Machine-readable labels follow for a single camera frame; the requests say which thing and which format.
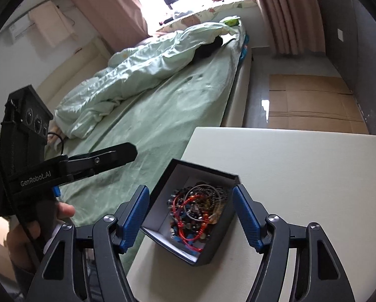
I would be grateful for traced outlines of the left pink curtain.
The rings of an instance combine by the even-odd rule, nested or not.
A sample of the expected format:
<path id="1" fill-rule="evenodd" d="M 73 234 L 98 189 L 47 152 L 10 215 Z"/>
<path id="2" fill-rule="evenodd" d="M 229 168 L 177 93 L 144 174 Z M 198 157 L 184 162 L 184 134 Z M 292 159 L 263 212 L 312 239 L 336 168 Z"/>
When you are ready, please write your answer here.
<path id="1" fill-rule="evenodd" d="M 139 0 L 71 0 L 112 51 L 133 47 L 149 38 Z"/>

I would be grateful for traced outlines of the cardboard floor sheet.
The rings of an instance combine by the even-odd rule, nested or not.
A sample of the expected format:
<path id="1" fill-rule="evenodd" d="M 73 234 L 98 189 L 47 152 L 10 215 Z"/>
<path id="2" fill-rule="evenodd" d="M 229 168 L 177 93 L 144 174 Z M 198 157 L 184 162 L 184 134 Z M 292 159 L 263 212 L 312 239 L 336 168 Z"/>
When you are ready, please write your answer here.
<path id="1" fill-rule="evenodd" d="M 368 134 L 359 106 L 340 77 L 269 76 L 269 128 Z"/>

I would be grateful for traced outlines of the black jewelry box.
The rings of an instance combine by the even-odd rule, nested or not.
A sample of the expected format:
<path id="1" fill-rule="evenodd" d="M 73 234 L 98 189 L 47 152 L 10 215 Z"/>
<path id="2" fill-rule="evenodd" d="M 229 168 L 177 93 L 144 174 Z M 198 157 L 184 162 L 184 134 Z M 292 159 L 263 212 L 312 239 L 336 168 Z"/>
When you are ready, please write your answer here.
<path id="1" fill-rule="evenodd" d="M 172 159 L 152 193 L 143 233 L 191 266 L 207 265 L 235 215 L 238 175 Z"/>

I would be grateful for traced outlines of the pink curtain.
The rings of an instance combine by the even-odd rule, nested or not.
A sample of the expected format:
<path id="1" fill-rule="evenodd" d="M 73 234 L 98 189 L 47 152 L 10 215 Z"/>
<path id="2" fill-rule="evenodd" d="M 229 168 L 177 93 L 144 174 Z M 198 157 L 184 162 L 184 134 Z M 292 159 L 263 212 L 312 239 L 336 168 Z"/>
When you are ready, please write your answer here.
<path id="1" fill-rule="evenodd" d="M 275 55 L 325 53 L 318 0 L 256 0 Z"/>
<path id="2" fill-rule="evenodd" d="M 71 0 L 112 51 L 133 47 L 149 38 L 139 0 Z"/>

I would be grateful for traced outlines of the bed with green sheet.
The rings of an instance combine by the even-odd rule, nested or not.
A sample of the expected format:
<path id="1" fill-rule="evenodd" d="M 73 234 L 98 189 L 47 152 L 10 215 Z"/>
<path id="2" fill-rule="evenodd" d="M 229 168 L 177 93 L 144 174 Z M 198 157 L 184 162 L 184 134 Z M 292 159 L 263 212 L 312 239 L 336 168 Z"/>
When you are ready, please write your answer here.
<path id="1" fill-rule="evenodd" d="M 153 188 L 170 160 L 182 156 L 195 128 L 222 124 L 246 37 L 245 30 L 241 42 L 225 35 L 198 48 L 186 67 L 121 102 L 86 138 L 64 134 L 59 149 L 69 156 L 124 142 L 138 152 L 130 164 L 61 187 L 61 201 L 76 209 L 76 225 L 114 212 L 138 185 Z"/>

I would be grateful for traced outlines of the right pink curtain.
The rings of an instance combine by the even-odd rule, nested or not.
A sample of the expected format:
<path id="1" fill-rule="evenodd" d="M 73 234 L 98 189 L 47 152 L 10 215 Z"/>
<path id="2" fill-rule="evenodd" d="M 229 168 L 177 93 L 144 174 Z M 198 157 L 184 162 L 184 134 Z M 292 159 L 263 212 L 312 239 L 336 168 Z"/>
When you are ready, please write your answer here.
<path id="1" fill-rule="evenodd" d="M 275 55 L 325 53 L 318 0 L 256 0 Z"/>

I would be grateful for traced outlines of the white side table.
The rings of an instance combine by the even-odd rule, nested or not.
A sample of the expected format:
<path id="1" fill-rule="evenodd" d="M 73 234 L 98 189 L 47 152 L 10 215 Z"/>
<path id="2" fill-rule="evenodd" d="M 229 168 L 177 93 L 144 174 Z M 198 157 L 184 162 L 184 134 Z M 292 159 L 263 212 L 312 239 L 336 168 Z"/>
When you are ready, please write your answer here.
<path id="1" fill-rule="evenodd" d="M 197 128 L 182 158 L 238 175 L 289 223 L 319 223 L 355 299 L 376 293 L 376 136 Z M 192 267 L 144 238 L 127 278 L 139 301 L 245 301 L 261 259 L 234 220 L 210 264 Z"/>

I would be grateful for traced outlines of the white wall socket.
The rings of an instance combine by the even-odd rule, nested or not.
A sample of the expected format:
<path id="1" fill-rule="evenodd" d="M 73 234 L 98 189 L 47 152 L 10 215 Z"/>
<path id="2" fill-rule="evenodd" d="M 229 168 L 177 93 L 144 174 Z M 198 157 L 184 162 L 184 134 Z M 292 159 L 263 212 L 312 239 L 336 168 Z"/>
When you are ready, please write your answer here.
<path id="1" fill-rule="evenodd" d="M 344 42 L 344 32 L 342 30 L 337 30 L 337 37 L 341 42 Z"/>

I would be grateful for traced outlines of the light green duvet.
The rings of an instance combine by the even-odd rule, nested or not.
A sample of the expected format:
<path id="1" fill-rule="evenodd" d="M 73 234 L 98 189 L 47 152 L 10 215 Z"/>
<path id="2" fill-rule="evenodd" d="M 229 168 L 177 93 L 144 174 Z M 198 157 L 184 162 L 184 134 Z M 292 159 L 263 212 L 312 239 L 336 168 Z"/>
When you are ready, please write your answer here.
<path id="1" fill-rule="evenodd" d="M 157 87 L 186 67 L 198 48 L 225 35 L 241 42 L 245 29 L 242 24 L 206 22 L 125 48 L 62 99 L 54 111 L 56 124 L 68 138 L 86 138 L 121 102 Z"/>

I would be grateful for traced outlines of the beige padded headboard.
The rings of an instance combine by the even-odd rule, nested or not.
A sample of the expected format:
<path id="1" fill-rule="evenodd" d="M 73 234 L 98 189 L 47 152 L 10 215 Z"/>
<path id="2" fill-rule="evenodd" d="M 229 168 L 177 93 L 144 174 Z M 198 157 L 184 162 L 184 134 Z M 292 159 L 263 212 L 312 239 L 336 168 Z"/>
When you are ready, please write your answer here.
<path id="1" fill-rule="evenodd" d="M 100 38 L 95 37 L 58 66 L 36 91 L 47 108 L 54 113 L 73 88 L 106 68 L 110 57 L 111 53 L 106 45 Z"/>

